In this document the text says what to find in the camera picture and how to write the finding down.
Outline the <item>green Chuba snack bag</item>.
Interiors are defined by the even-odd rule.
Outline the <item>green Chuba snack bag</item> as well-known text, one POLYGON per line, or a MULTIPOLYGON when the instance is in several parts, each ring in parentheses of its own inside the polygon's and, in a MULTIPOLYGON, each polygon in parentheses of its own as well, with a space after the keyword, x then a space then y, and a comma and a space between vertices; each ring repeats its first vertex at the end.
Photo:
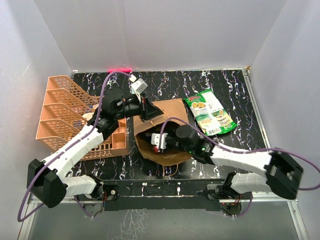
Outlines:
POLYGON ((226 134, 237 127, 211 89, 183 100, 206 136, 226 134))

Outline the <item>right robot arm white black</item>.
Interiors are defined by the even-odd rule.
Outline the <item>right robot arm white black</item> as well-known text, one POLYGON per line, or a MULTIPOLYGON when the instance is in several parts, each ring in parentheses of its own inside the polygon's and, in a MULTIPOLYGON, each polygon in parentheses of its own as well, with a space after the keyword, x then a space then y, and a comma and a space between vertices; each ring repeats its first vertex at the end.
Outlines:
POLYGON ((219 199, 233 199, 248 192, 272 192, 283 199, 294 200, 304 172, 288 153, 279 150, 251 153, 223 144, 215 145, 200 137, 189 125, 163 133, 159 148, 162 151, 175 149, 188 152, 202 164, 245 170, 244 174, 229 173, 222 185, 208 191, 219 199))

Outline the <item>brown paper bag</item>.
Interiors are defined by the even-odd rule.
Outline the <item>brown paper bag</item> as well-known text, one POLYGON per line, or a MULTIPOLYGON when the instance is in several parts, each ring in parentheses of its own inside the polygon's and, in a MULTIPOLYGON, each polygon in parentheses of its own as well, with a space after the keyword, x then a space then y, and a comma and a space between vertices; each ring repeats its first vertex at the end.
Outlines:
POLYGON ((192 155, 179 149, 166 148, 163 152, 155 152, 150 140, 143 138, 144 133, 157 133, 162 124, 170 117, 177 117, 188 122, 188 115, 181 98, 154 101, 153 104, 163 110, 163 114, 150 121, 143 122, 139 116, 133 117, 133 132, 137 148, 141 155, 148 160, 163 166, 173 166, 189 160, 192 155))

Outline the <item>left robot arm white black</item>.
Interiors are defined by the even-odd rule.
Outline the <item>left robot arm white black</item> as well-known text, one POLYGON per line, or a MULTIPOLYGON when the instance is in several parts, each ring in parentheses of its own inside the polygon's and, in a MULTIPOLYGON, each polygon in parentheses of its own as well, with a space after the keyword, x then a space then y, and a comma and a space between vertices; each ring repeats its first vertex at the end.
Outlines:
POLYGON ((42 161, 34 159, 28 165, 27 189, 48 208, 57 206, 64 198, 77 195, 99 199, 104 189, 101 180, 88 175, 68 177, 69 170, 111 136, 120 119, 139 116, 146 122, 164 113, 144 93, 124 98, 118 88, 109 92, 100 98, 93 117, 74 138, 54 154, 42 161))

